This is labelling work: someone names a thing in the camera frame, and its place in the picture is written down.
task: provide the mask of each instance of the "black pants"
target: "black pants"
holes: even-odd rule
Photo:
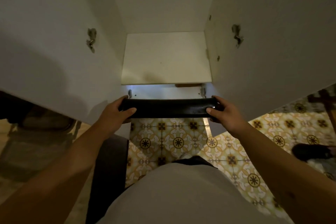
[[[107,139],[101,146],[93,173],[86,224],[97,223],[112,202],[127,189],[125,188],[127,154],[128,141],[116,135]],[[200,156],[179,159],[173,163],[213,167]]]

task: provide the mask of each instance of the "person's right hand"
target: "person's right hand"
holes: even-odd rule
[[[224,107],[224,111],[218,111],[212,108],[207,108],[207,113],[215,117],[217,120],[210,119],[214,122],[221,123],[224,128],[234,137],[248,125],[248,123],[241,116],[238,108],[234,104],[226,101],[219,96],[213,96]]]

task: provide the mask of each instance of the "forearm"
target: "forearm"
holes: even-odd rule
[[[93,125],[70,149],[0,206],[1,223],[63,223],[108,133]]]
[[[248,123],[235,136],[296,224],[334,222],[336,185],[333,181],[280,149]]]

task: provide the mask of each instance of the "patterned tile floor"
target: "patterned tile floor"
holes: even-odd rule
[[[322,104],[303,98],[249,122],[291,154],[297,143],[336,145],[336,135]],[[239,140],[225,132],[207,136],[202,118],[133,119],[126,187],[158,166],[199,155],[235,184],[243,197],[265,214],[292,222],[268,189]],[[310,160],[308,165],[336,180],[335,159]]]

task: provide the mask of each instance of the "person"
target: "person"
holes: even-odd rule
[[[122,97],[69,150],[0,206],[0,223],[64,223],[95,163],[103,141],[135,108],[118,111]],[[224,111],[207,112],[239,139],[276,200],[296,224],[335,223],[336,184],[276,146],[238,109],[215,96]],[[126,189],[99,224],[283,223],[260,213],[228,178],[207,164],[169,163]]]

